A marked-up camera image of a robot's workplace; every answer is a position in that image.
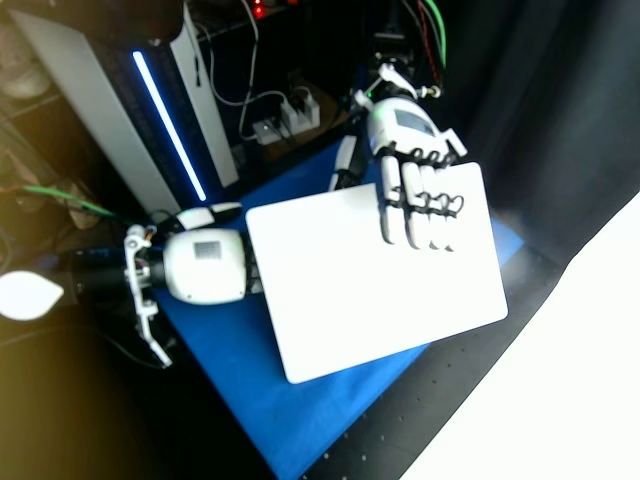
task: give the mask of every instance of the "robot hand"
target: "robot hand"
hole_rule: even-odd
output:
[[[369,159],[380,163],[382,234],[392,244],[414,248],[455,248],[452,233],[464,198],[448,181],[447,168],[467,150],[449,129],[440,132],[417,100],[439,96],[437,87],[414,89],[390,64],[355,101],[366,109],[366,135],[345,137],[338,150],[330,190],[360,184]],[[380,100],[372,92],[381,87]]]

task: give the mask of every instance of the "power strip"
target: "power strip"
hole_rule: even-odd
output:
[[[311,95],[304,99],[304,111],[298,112],[289,102],[280,104],[281,123],[276,126],[270,119],[253,124],[256,140],[260,145],[269,145],[283,138],[297,135],[320,126],[320,105]]]

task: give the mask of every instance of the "blue mat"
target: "blue mat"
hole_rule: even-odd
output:
[[[246,210],[326,191],[337,145],[255,190]],[[371,172],[367,181],[373,181]],[[244,218],[229,228],[246,231]],[[493,222],[500,263],[522,240]],[[427,345],[299,385],[287,382],[263,295],[209,307],[157,292],[167,314],[248,436],[282,480],[299,478]]]

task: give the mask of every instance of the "glowing light bar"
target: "glowing light bar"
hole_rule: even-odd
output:
[[[173,125],[173,121],[169,116],[169,112],[167,112],[167,107],[164,105],[164,101],[162,101],[162,97],[160,96],[160,92],[158,92],[158,87],[156,87],[156,82],[153,81],[153,77],[151,76],[151,72],[149,71],[149,67],[147,67],[147,62],[144,59],[144,56],[141,52],[133,52],[133,60],[136,62],[136,66],[138,67],[138,71],[140,75],[142,75],[142,80],[144,80],[144,84],[151,95],[151,99],[153,100],[154,105],[156,106],[156,110],[160,114],[160,118],[162,119],[162,123],[164,123],[164,128],[167,130],[169,137],[171,138],[171,142],[180,157],[180,161],[184,166],[184,169],[189,176],[189,180],[191,180],[191,184],[193,185],[196,194],[200,201],[205,201],[207,196],[202,189],[202,185],[200,185],[200,180],[198,180],[198,176],[196,175],[195,170],[193,169],[193,165],[191,165],[191,160],[189,160],[189,156],[182,145],[182,141],[178,136],[178,132]]]

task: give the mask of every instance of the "green cable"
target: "green cable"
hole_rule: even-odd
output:
[[[109,210],[107,210],[106,208],[102,208],[98,205],[95,205],[91,202],[87,202],[86,200],[82,200],[79,197],[76,197],[75,195],[71,194],[71,193],[67,193],[64,192],[62,190],[58,190],[57,188],[51,188],[51,187],[42,187],[40,185],[25,185],[22,187],[22,189],[26,192],[30,192],[30,193],[39,193],[42,195],[50,195],[52,197],[58,197],[58,198],[64,198],[65,200],[71,200],[76,202],[77,204],[83,206],[84,208],[86,208],[87,210],[91,210],[93,212],[96,212],[100,215],[105,215],[107,217],[113,217],[113,218],[121,218],[120,215],[117,215]]]
[[[436,17],[436,22],[438,22],[438,28],[440,29],[440,53],[442,54],[442,64],[443,66],[447,66],[447,34],[444,32],[444,21],[442,20],[442,15],[440,15],[440,10],[438,10],[438,6],[434,0],[424,0],[433,14]]]

